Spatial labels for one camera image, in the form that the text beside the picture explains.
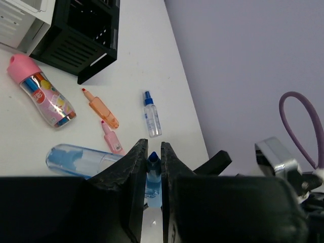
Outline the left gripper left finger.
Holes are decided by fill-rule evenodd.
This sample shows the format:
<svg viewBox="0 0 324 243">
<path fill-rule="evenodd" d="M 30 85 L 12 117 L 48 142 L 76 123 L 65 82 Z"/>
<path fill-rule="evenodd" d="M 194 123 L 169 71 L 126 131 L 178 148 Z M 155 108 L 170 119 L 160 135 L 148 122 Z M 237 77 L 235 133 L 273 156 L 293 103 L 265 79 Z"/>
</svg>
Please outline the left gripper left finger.
<svg viewBox="0 0 324 243">
<path fill-rule="evenodd" d="M 147 149 L 91 179 L 2 177 L 1 242 L 140 242 Z"/>
</svg>

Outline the pink-capped marker tube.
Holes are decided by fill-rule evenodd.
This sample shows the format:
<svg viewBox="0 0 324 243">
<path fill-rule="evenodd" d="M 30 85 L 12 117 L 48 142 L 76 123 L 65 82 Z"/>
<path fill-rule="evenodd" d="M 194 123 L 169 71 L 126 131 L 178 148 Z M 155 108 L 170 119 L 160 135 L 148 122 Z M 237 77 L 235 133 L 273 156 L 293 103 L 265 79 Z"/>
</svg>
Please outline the pink-capped marker tube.
<svg viewBox="0 0 324 243">
<path fill-rule="evenodd" d="M 51 84 L 32 58 L 14 54 L 10 58 L 7 73 L 31 98 L 52 127 L 59 128 L 76 118 L 70 102 Z"/>
</svg>

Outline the clear blue-capped spray bottle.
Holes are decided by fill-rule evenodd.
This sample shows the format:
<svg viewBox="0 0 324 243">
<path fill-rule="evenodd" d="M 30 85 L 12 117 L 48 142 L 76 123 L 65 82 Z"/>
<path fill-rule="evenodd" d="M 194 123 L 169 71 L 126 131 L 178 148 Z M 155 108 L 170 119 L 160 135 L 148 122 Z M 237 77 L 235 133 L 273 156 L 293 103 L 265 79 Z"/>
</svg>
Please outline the clear blue-capped spray bottle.
<svg viewBox="0 0 324 243">
<path fill-rule="evenodd" d="M 144 114 L 149 136 L 154 138 L 162 135 L 157 108 L 154 105 L 153 98 L 149 91 L 144 92 L 144 104 Z"/>
</svg>

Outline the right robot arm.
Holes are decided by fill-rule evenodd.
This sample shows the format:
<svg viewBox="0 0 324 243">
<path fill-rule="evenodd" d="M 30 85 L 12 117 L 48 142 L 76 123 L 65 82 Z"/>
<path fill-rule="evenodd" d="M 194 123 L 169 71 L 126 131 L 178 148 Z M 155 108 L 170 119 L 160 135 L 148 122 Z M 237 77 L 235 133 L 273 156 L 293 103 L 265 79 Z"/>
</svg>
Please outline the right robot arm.
<svg viewBox="0 0 324 243">
<path fill-rule="evenodd" d="M 232 160 L 229 154 L 220 150 L 217 154 L 215 154 L 211 159 L 205 162 L 200 167 L 196 168 L 194 172 L 197 175 L 220 175 L 230 164 Z"/>
</svg>

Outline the black slatted pen holder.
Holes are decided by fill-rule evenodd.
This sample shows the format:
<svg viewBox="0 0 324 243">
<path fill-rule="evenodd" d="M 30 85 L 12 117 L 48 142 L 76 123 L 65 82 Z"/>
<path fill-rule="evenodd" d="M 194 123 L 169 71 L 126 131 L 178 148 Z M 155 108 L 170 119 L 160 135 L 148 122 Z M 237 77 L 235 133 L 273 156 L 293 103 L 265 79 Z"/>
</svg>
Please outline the black slatted pen holder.
<svg viewBox="0 0 324 243">
<path fill-rule="evenodd" d="M 117 60 L 119 11 L 119 1 L 56 1 L 52 24 L 31 58 L 83 84 Z"/>
</svg>

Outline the blue highlighter cap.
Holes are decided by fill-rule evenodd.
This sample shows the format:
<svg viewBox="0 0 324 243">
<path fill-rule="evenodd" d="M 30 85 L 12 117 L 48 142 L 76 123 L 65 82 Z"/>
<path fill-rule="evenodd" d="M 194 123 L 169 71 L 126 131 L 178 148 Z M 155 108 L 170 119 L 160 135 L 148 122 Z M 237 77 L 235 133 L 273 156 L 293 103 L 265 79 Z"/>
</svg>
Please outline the blue highlighter cap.
<svg viewBox="0 0 324 243">
<path fill-rule="evenodd" d="M 46 156 L 48 168 L 61 175 L 90 179 L 123 156 L 70 144 L 58 144 Z"/>
</svg>

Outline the pink highlighter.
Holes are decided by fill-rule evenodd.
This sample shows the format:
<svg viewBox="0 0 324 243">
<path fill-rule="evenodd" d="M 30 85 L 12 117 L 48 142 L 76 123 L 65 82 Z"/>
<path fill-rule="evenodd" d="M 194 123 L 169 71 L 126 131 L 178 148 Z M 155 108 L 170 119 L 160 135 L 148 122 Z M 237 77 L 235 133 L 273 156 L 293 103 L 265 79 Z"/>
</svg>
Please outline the pink highlighter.
<svg viewBox="0 0 324 243">
<path fill-rule="evenodd" d="M 110 151 L 114 154 L 125 155 L 125 151 L 121 146 L 119 139 L 114 131 L 110 129 L 105 121 L 101 121 L 101 126 L 104 132 L 104 140 L 106 141 Z"/>
</svg>

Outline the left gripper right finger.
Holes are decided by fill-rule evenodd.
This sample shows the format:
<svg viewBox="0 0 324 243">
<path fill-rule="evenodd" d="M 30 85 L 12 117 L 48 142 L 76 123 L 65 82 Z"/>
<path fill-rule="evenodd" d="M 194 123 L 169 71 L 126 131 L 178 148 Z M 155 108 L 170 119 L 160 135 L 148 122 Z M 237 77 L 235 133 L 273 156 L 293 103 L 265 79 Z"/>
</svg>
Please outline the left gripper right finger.
<svg viewBox="0 0 324 243">
<path fill-rule="evenodd" d="M 276 177 L 195 174 L 161 144 L 164 242 L 306 242 L 306 214 Z"/>
</svg>

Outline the blue highlighter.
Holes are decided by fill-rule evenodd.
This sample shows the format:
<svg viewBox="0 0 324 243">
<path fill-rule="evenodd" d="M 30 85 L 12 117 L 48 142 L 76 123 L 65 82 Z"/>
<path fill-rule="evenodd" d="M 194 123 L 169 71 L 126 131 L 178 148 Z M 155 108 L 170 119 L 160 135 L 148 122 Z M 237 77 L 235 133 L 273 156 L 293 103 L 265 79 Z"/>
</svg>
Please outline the blue highlighter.
<svg viewBox="0 0 324 243">
<path fill-rule="evenodd" d="M 145 198 L 152 208 L 162 206 L 161 160 L 154 151 L 147 159 Z"/>
</svg>

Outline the orange highlighter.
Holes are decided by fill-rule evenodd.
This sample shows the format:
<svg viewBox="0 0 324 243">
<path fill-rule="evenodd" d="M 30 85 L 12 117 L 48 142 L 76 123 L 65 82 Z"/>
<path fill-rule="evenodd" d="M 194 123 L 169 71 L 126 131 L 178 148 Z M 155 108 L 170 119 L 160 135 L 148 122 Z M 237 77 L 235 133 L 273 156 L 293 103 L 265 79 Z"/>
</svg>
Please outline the orange highlighter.
<svg viewBox="0 0 324 243">
<path fill-rule="evenodd" d="M 106 122 L 111 129 L 117 129 L 119 127 L 117 118 L 112 114 L 102 100 L 99 97 L 93 96 L 85 88 L 82 88 L 82 92 L 89 101 L 89 106 L 96 112 L 96 114 L 102 118 L 102 120 Z"/>
</svg>

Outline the white slatted pen holder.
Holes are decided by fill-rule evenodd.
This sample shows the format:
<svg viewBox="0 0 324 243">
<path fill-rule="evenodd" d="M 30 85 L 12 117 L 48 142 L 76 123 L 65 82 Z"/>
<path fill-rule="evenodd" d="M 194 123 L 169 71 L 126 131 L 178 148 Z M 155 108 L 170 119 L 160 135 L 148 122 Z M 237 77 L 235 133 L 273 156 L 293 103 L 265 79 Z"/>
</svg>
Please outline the white slatted pen holder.
<svg viewBox="0 0 324 243">
<path fill-rule="evenodd" d="M 1 0 L 1 48 L 30 55 L 52 24 L 55 1 Z"/>
</svg>

